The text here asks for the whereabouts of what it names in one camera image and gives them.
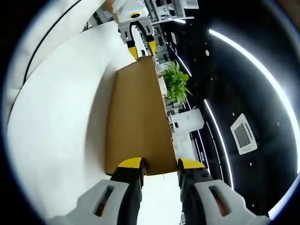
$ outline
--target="white wall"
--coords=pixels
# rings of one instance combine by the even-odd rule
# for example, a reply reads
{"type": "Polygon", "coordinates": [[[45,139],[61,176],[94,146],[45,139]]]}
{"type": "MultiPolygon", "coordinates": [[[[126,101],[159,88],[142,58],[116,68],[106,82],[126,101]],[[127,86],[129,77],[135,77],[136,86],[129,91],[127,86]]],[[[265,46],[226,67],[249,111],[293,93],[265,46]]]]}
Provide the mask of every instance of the white wall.
{"type": "MultiPolygon", "coordinates": [[[[48,34],[39,47],[30,65],[27,77],[32,71],[58,46],[79,34],[91,15],[103,4],[105,0],[82,0],[73,7],[48,34]]],[[[7,71],[8,92],[5,101],[5,119],[19,89],[22,87],[26,67],[45,33],[56,20],[77,0],[52,0],[44,10],[37,15],[15,49],[14,56],[7,71]]]]}
{"type": "Polygon", "coordinates": [[[21,89],[7,128],[8,155],[33,206],[64,215],[104,174],[114,72],[134,62],[115,22],[55,49],[21,89]]]}

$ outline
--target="led strip light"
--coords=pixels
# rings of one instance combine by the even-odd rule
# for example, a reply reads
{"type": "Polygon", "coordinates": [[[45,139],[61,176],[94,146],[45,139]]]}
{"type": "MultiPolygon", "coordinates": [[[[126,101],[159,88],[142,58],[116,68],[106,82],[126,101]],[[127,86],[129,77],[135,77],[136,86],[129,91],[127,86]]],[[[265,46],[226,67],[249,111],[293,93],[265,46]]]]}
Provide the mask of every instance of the led strip light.
{"type": "Polygon", "coordinates": [[[216,150],[216,154],[217,154],[217,160],[219,162],[219,167],[220,167],[220,171],[221,171],[222,181],[224,181],[223,170],[222,170],[222,167],[221,167],[221,161],[220,161],[219,153],[218,153],[217,146],[216,146],[216,143],[215,143],[215,138],[212,135],[212,132],[210,130],[210,125],[208,124],[208,122],[206,122],[206,125],[208,127],[209,132],[210,132],[210,135],[211,135],[211,138],[212,138],[212,142],[213,142],[213,144],[215,146],[215,150],[216,150]]]}
{"type": "Polygon", "coordinates": [[[223,137],[221,135],[221,132],[220,132],[220,129],[219,129],[219,126],[217,124],[217,121],[214,117],[214,114],[212,114],[212,111],[210,109],[210,105],[208,104],[207,100],[205,99],[204,100],[205,104],[206,104],[206,107],[208,109],[208,111],[210,112],[210,115],[212,117],[212,120],[214,121],[214,124],[216,126],[216,129],[217,129],[217,133],[219,134],[219,137],[220,137],[220,140],[221,140],[221,143],[222,143],[222,147],[223,147],[223,150],[224,150],[224,153],[225,153],[225,158],[226,158],[226,162],[227,162],[227,167],[228,167],[228,171],[229,171],[229,178],[230,178],[230,185],[231,185],[231,189],[234,190],[234,185],[233,185],[233,175],[232,175],[232,172],[231,172],[231,167],[230,167],[230,163],[229,163],[229,158],[228,158],[228,155],[227,155],[227,150],[226,150],[226,147],[225,147],[225,144],[224,144],[224,141],[223,141],[223,137]]]}
{"type": "MultiPolygon", "coordinates": [[[[189,104],[189,102],[188,102],[188,98],[187,98],[187,96],[186,96],[185,94],[184,94],[184,97],[186,98],[186,102],[187,102],[187,105],[188,105],[189,109],[192,110],[192,108],[191,108],[191,106],[190,106],[190,104],[189,104]]],[[[205,160],[206,160],[206,164],[207,164],[207,171],[210,173],[210,166],[208,165],[206,153],[205,153],[205,150],[204,150],[203,141],[202,141],[202,138],[201,138],[201,135],[200,135],[199,130],[197,130],[197,131],[198,131],[198,135],[199,135],[199,138],[200,138],[200,141],[201,141],[201,145],[202,145],[202,149],[203,149],[203,152],[204,152],[204,156],[205,156],[205,160]]]]}
{"type": "Polygon", "coordinates": [[[173,53],[177,56],[177,58],[179,59],[179,61],[182,63],[182,65],[186,69],[188,75],[192,76],[191,72],[189,71],[189,69],[187,68],[187,66],[184,64],[184,62],[182,61],[182,59],[179,57],[179,55],[172,49],[172,47],[170,45],[169,45],[169,47],[173,51],[173,53]]]}
{"type": "Polygon", "coordinates": [[[182,23],[182,24],[186,23],[185,20],[181,20],[181,19],[173,19],[173,21],[178,22],[178,23],[182,23]]]}

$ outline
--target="white surface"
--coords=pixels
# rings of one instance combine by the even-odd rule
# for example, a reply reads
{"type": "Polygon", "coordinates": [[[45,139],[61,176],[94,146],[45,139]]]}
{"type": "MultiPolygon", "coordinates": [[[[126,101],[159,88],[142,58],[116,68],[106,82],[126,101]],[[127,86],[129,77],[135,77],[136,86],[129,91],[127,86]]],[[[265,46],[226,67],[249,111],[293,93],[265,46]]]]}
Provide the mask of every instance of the white surface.
{"type": "Polygon", "coordinates": [[[160,20],[160,21],[152,22],[151,24],[152,25],[158,25],[160,23],[166,23],[166,22],[171,22],[171,21],[176,21],[176,20],[185,21],[185,20],[192,20],[192,19],[194,19],[193,16],[179,16],[179,17],[175,17],[175,18],[172,16],[172,17],[160,20]]]}
{"type": "Polygon", "coordinates": [[[158,20],[161,21],[161,16],[158,14],[158,6],[157,6],[157,4],[156,4],[155,0],[151,0],[151,1],[152,1],[153,6],[154,6],[155,12],[156,12],[156,14],[158,16],[158,20]]]}
{"type": "Polygon", "coordinates": [[[144,176],[137,225],[178,225],[181,211],[177,172],[144,176]]]}
{"type": "Polygon", "coordinates": [[[56,49],[32,73],[7,128],[11,164],[41,216],[64,215],[103,173],[114,72],[134,62],[115,22],[56,49]]]}
{"type": "MultiPolygon", "coordinates": [[[[52,31],[45,38],[33,61],[31,62],[27,77],[32,71],[58,46],[65,41],[79,34],[86,22],[92,14],[103,4],[105,0],[82,0],[75,7],[73,7],[52,29],[52,31]]],[[[7,71],[7,88],[18,90],[22,87],[23,79],[27,65],[30,61],[33,52],[38,43],[41,41],[50,27],[57,21],[57,19],[66,12],[77,0],[56,0],[50,1],[43,10],[34,18],[33,22],[28,27],[28,30],[23,35],[20,43],[16,47],[12,61],[7,71]]],[[[6,97],[5,107],[6,114],[12,104],[6,97]]]]}
{"type": "Polygon", "coordinates": [[[167,96],[168,89],[167,89],[167,86],[165,85],[165,80],[163,77],[160,77],[158,79],[158,84],[159,84],[161,94],[167,96]]]}
{"type": "Polygon", "coordinates": [[[108,12],[102,8],[97,9],[96,13],[102,23],[106,23],[106,22],[110,21],[111,19],[113,19],[113,15],[110,12],[108,12]]]}
{"type": "Polygon", "coordinates": [[[188,158],[191,160],[197,159],[194,155],[193,145],[189,133],[172,133],[172,138],[177,160],[179,158],[188,158]]]}
{"type": "Polygon", "coordinates": [[[170,15],[170,12],[167,8],[166,5],[162,5],[162,6],[159,6],[157,8],[157,13],[159,14],[159,16],[162,16],[162,15],[170,15]]]}
{"type": "Polygon", "coordinates": [[[189,133],[203,128],[204,120],[199,109],[193,109],[172,115],[174,123],[178,124],[177,133],[189,133]]]}

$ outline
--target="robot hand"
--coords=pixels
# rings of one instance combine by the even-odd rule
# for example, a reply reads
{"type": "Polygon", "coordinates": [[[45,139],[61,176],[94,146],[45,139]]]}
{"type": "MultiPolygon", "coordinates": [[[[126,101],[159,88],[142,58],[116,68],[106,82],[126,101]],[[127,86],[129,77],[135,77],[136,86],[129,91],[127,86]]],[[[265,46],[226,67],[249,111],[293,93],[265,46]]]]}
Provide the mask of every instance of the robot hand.
{"type": "Polygon", "coordinates": [[[128,50],[132,56],[138,60],[135,41],[132,36],[131,27],[135,25],[139,28],[147,40],[152,55],[155,55],[156,43],[153,38],[154,29],[148,17],[149,12],[140,0],[115,0],[112,11],[119,20],[118,28],[124,42],[127,43],[128,50]]]}

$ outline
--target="black ceiling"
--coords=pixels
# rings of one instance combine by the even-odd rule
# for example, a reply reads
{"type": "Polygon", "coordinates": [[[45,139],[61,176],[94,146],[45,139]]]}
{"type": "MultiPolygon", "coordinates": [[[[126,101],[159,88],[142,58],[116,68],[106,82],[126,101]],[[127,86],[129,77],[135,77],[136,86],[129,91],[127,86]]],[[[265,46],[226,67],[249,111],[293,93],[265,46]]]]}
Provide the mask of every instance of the black ceiling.
{"type": "MultiPolygon", "coordinates": [[[[208,33],[213,29],[251,52],[275,77],[300,119],[300,66],[295,50],[278,20],[261,1],[198,1],[186,10],[194,20],[162,24],[166,39],[176,35],[178,55],[191,71],[191,106],[200,108],[216,142],[224,180],[230,184],[224,151],[207,99],[220,128],[232,167],[235,190],[256,214],[266,214],[297,175],[297,151],[289,116],[265,76],[239,51],[208,33]],[[258,148],[240,155],[230,126],[245,114],[258,148]]],[[[211,174],[221,178],[217,154],[207,124],[201,130],[211,174]]]]}

